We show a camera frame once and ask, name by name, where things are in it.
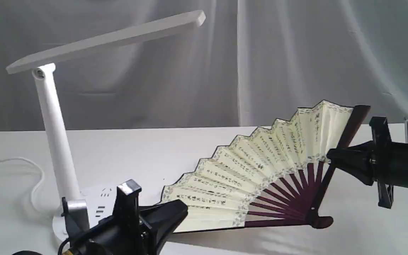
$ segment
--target black cable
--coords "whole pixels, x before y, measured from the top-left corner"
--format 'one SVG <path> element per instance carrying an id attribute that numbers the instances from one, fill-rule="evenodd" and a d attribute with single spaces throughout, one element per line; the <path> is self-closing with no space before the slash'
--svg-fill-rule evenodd
<path id="1" fill-rule="evenodd" d="M 58 255 L 62 255 L 64 246 L 70 241 L 70 237 L 67 237 L 64 242 L 61 243 L 60 248 L 58 249 Z"/>

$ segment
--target white table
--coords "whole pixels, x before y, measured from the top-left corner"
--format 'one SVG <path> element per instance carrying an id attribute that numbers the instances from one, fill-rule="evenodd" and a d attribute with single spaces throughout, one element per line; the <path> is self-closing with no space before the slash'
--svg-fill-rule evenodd
<path id="1" fill-rule="evenodd" d="M 158 202 L 163 185 L 193 170 L 199 158 L 253 129 L 92 130 L 69 131 L 68 135 L 81 187 L 134 179 L 143 188 L 141 204 L 151 205 Z M 404 141 L 402 124 L 390 125 L 390 130 L 393 140 Z M 363 125 L 352 144 L 370 139 L 370 128 Z M 0 158 L 14 156 L 29 158 L 44 168 L 47 180 L 39 191 L 38 205 L 55 210 L 59 201 L 45 133 L 0 132 Z M 0 164 L 0 255 L 19 250 L 56 254 L 51 221 L 33 213 L 28 204 L 37 179 L 35 170 L 23 162 Z M 293 226 L 178 234 L 162 255 L 408 255 L 407 189 L 395 189 L 393 209 L 387 210 L 377 207 L 376 186 L 363 186 L 338 170 L 319 212 L 333 216 L 335 223 L 317 230 Z"/>

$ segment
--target desk lamp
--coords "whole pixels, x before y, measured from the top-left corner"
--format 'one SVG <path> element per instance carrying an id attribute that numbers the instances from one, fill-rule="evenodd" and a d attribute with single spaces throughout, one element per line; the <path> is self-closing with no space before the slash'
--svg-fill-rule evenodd
<path id="1" fill-rule="evenodd" d="M 185 32 L 201 26 L 204 20 L 205 14 L 202 10 L 181 13 L 37 52 L 15 61 L 6 68 L 9 74 L 32 70 L 60 200 L 63 202 L 62 198 L 65 197 L 65 200 L 70 202 L 68 204 L 69 210 L 85 208 L 84 212 L 83 210 L 77 210 L 81 213 L 79 215 L 81 227 L 93 227 L 97 225 L 100 219 L 111 215 L 116 190 L 113 187 L 99 186 L 85 188 L 80 191 L 78 187 L 53 79 L 55 63 L 111 48 Z M 53 231 L 59 243 L 67 238 L 65 223 L 61 214 L 62 209 L 60 207 L 52 220 Z"/>

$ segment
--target paper fan leaf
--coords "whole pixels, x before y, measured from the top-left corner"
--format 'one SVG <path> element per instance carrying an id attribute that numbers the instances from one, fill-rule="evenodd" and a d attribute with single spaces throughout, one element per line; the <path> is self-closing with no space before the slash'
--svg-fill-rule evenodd
<path id="1" fill-rule="evenodd" d="M 353 108 L 322 101 L 298 108 L 290 121 L 276 119 L 271 129 L 256 128 L 218 146 L 196 170 L 165 186 L 160 203 L 180 199 L 188 216 L 175 232 L 243 227 L 329 227 L 319 207 L 335 168 L 325 157 L 347 147 L 369 106 Z"/>

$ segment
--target white cable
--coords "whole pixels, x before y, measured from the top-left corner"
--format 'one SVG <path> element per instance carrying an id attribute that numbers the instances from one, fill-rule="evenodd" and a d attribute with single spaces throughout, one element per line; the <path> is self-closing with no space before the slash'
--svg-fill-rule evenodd
<path id="1" fill-rule="evenodd" d="M 47 215 L 47 213 L 44 213 L 44 212 L 42 212 L 41 210 L 39 210 L 37 207 L 36 207 L 36 205 L 35 205 L 35 194 L 36 194 L 36 191 L 37 191 L 37 189 L 40 187 L 40 185 L 44 182 L 44 179 L 45 179 L 45 172 L 44 172 L 44 170 L 39 166 L 39 165 L 37 165 L 36 163 L 34 163 L 33 161 L 31 161 L 31 160 L 29 160 L 29 159 L 27 159 L 27 158 L 23 158 L 23 157 L 13 157 L 13 158 L 4 158 L 4 159 L 0 159 L 0 163 L 3 163 L 3 162 L 6 162 L 6 161 L 12 161 L 12 160 L 21 160 L 21 161 L 24 161 L 24 162 L 26 162 L 26 163 L 29 163 L 30 165 L 32 165 L 32 166 L 34 166 L 37 170 L 39 170 L 39 172 L 40 172 L 40 180 L 37 182 L 37 184 L 32 188 L 32 190 L 31 190 L 31 194 L 30 194 L 30 201 L 31 201 L 31 205 L 32 205 L 32 207 L 33 207 L 33 209 L 35 210 L 35 211 L 37 211 L 38 213 L 40 213 L 40 214 L 43 214 L 43 215 Z"/>

